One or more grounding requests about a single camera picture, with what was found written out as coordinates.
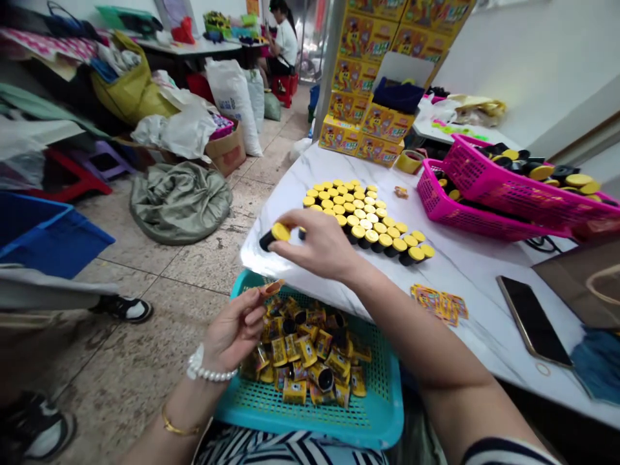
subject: woman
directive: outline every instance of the woman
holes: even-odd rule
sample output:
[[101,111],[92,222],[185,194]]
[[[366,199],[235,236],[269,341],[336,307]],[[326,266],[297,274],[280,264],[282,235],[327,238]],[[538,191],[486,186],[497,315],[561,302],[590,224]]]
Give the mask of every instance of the woman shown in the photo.
[[271,72],[272,76],[288,76],[291,74],[291,67],[295,67],[297,61],[297,33],[290,8],[285,0],[271,0],[269,11],[278,23],[278,32],[274,39],[267,28],[267,40],[272,56],[258,60],[260,75],[263,77],[267,90],[269,89],[268,72]]
[[[306,209],[289,211],[278,221],[305,228],[305,243],[277,241],[269,246],[271,252],[342,282],[358,296],[416,378],[449,463],[559,465],[476,356],[358,255],[332,217]],[[264,314],[257,289],[232,300],[207,330],[202,368],[234,370],[258,343]],[[167,420],[159,415],[123,463],[189,464],[227,385],[183,376],[162,409]],[[266,462],[387,463],[381,451],[348,446],[325,435],[291,431],[276,436],[237,427],[213,434],[201,444],[196,459],[200,465]]]

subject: gold bracelet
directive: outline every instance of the gold bracelet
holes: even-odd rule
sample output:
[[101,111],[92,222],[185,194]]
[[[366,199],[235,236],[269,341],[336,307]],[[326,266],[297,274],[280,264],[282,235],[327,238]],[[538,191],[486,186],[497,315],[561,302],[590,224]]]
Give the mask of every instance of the gold bracelet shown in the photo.
[[200,432],[200,427],[196,426],[195,428],[190,429],[189,431],[184,431],[182,429],[175,428],[168,417],[166,417],[166,404],[161,406],[161,417],[163,419],[164,428],[171,433],[176,434],[177,436],[194,436]]

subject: sneaker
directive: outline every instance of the sneaker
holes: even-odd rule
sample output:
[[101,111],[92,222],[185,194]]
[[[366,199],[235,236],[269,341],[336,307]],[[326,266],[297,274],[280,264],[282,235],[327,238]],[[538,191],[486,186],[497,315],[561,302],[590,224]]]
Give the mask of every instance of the sneaker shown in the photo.
[[23,391],[18,401],[0,410],[0,433],[21,460],[53,460],[75,432],[75,417],[58,411],[42,394]]
[[153,306],[139,298],[116,296],[101,296],[96,307],[90,309],[93,313],[105,313],[127,323],[144,323],[153,314]]

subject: stack of boxes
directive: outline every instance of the stack of boxes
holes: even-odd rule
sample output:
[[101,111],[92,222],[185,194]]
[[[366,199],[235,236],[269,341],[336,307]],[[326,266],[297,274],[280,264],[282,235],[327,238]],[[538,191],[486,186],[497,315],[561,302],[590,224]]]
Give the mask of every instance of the stack of boxes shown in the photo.
[[432,82],[475,0],[348,0],[319,146],[390,167],[415,116],[373,103],[387,51],[435,63]]

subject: purple stool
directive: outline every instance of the purple stool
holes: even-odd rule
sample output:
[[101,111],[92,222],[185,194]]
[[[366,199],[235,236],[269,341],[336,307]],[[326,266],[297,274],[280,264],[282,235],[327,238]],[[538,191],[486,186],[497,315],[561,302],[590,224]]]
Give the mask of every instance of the purple stool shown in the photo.
[[[102,155],[108,154],[114,161],[116,161],[117,165],[113,168],[107,169],[105,171],[100,171],[92,162],[91,159]],[[110,144],[105,141],[97,141],[95,143],[95,151],[92,153],[86,153],[82,150],[72,150],[71,156],[74,160],[80,163],[84,168],[90,171],[92,174],[97,176],[99,179],[107,183],[110,179],[117,176],[118,174],[127,172],[127,173],[135,173],[134,170],[129,163],[125,161],[123,157],[121,157],[116,150],[114,150]]]

